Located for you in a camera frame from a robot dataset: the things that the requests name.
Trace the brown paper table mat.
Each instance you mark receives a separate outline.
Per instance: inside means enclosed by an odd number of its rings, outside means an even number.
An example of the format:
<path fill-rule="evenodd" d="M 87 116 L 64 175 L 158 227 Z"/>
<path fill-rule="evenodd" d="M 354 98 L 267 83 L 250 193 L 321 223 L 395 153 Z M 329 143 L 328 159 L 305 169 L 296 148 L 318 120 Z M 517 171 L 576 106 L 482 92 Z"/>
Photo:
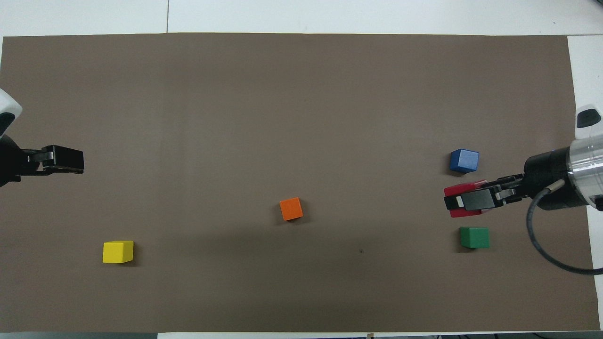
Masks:
<path fill-rule="evenodd" d="M 443 201 L 574 140 L 564 36 L 7 37 L 0 88 L 21 147 L 85 159 L 0 188 L 0 332 L 599 328 L 595 279 L 537 253 L 528 201 Z M 449 169 L 461 148 L 476 172 Z"/>

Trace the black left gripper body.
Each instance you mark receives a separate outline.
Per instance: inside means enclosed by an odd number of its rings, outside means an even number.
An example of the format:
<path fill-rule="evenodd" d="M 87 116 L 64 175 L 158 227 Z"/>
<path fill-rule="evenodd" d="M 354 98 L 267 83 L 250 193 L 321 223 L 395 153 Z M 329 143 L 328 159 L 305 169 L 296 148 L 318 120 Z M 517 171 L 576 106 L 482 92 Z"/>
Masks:
<path fill-rule="evenodd" d="M 21 182 L 24 176 L 45 176 L 39 161 L 31 157 L 41 150 L 22 149 L 10 137 L 0 138 L 0 187 L 9 182 Z"/>

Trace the red wooden block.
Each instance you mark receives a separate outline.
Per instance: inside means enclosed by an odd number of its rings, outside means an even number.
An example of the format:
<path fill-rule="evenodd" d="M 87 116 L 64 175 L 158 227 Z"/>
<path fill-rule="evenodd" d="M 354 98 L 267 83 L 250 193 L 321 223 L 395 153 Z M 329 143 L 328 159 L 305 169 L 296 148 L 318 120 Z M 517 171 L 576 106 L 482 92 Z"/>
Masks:
<path fill-rule="evenodd" d="M 487 182 L 487 180 L 479 180 L 477 182 L 461 183 L 444 188 L 444 204 L 446 209 L 449 211 L 450 216 L 453 218 L 461 218 L 481 215 L 481 210 L 466 210 L 463 202 L 459 201 L 462 200 L 462 194 L 476 191 Z"/>

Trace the blue wooden block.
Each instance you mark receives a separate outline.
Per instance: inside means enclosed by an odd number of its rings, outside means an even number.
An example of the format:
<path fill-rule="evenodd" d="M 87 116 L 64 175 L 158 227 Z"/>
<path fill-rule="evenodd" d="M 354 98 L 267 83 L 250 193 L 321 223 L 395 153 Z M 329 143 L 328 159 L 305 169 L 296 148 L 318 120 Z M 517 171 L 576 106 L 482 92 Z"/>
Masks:
<path fill-rule="evenodd" d="M 449 169 L 467 174 L 476 172 L 480 163 L 480 153 L 468 149 L 457 149 L 450 153 Z"/>

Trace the green wooden block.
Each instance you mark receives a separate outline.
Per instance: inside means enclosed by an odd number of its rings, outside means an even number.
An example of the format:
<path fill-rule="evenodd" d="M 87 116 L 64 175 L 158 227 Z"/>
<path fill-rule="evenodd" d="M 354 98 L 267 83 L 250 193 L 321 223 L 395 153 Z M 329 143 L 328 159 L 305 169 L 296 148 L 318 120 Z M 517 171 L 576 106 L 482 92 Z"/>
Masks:
<path fill-rule="evenodd" d="M 460 243 L 468 249 L 486 249 L 490 247 L 489 229 L 486 227 L 459 228 Z"/>

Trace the yellow wooden block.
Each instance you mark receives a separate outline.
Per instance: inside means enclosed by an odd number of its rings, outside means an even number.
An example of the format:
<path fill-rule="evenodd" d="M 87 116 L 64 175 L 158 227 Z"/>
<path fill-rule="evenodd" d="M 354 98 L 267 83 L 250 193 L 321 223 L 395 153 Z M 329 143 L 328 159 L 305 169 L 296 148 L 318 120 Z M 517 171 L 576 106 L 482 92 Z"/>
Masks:
<path fill-rule="evenodd" d="M 133 260 L 134 241 L 107 241 L 103 244 L 103 263 L 124 264 Z"/>

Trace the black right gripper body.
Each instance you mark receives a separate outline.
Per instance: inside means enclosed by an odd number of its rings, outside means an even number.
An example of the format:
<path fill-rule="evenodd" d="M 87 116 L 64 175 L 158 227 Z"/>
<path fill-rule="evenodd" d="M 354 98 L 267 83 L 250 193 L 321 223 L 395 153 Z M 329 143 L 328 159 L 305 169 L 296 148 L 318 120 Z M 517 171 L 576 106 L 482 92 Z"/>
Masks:
<path fill-rule="evenodd" d="M 542 210 L 564 210 L 586 206 L 586 200 L 581 197 L 569 177 L 570 148 L 560 148 L 547 153 L 541 153 L 528 158 L 523 168 L 523 192 L 530 198 L 558 180 L 564 180 L 564 185 L 543 197 L 537 206 Z"/>

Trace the orange wooden block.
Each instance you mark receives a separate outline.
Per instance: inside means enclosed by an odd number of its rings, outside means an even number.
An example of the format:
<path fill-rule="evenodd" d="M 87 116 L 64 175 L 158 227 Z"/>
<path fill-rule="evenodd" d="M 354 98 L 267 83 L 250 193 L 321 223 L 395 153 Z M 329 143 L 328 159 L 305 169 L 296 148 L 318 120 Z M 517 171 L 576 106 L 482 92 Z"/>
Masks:
<path fill-rule="evenodd" d="M 279 207 L 284 221 L 293 221 L 303 217 L 303 208 L 299 197 L 288 198 L 279 202 Z"/>

